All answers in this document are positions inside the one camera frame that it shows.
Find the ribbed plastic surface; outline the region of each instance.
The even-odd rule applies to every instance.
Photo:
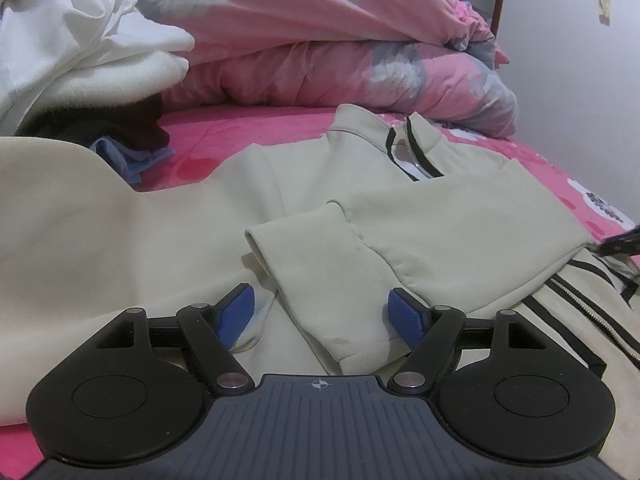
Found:
[[[148,462],[96,470],[49,460],[28,478],[620,480],[594,458],[553,468],[489,460],[453,439],[426,402],[392,396],[374,377],[299,376],[267,376],[217,400],[187,440]]]

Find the blue foam pad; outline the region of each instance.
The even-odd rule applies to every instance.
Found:
[[[229,306],[222,311],[216,335],[230,349],[236,344],[255,311],[255,294],[252,286],[246,287]]]
[[[396,332],[411,350],[417,347],[426,335],[422,328],[420,313],[393,290],[389,293],[388,316]]]

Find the bed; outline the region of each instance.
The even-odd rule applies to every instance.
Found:
[[[143,173],[138,191],[199,182],[252,143],[316,138],[331,124],[337,104],[353,102],[386,110],[379,115],[389,123],[419,111],[452,142],[516,158],[597,240],[633,227],[622,213],[510,137],[515,98],[494,72],[508,59],[469,4],[392,0],[403,5],[405,16],[398,21],[399,14],[389,12],[371,20],[373,10],[380,9],[375,0],[320,1],[324,7],[298,2],[284,17],[282,5],[290,7],[290,0],[283,0],[281,7],[262,9],[260,20],[266,24],[215,35],[202,25],[204,18],[229,23],[248,17],[238,0],[235,6],[228,5],[231,0],[140,0],[145,14],[190,31],[196,48],[188,54],[192,68],[184,82],[163,95],[169,112],[160,124],[175,155]],[[433,15],[424,27],[427,6]],[[328,8],[347,18],[326,20]],[[244,106],[225,104],[229,100]],[[0,428],[0,474],[17,480],[41,458],[26,425]]]

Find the blue gripper pad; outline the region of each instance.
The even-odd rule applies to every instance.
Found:
[[[389,293],[387,311],[391,325],[393,325],[407,346],[413,350],[426,335],[422,328],[420,313],[394,290]]]
[[[480,455],[445,430],[425,400],[375,377],[265,376],[213,402],[202,423],[159,456],[81,468],[45,460],[28,480],[620,480],[588,456],[554,466]]]
[[[236,344],[242,330],[253,317],[255,310],[254,288],[247,285],[220,314],[216,335],[227,350]]]

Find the dark brown fabric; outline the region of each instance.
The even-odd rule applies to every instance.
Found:
[[[66,140],[86,147],[108,136],[132,150],[154,152],[169,144],[169,134],[158,126],[162,111],[160,94],[116,107],[59,108],[39,115],[18,135]]]

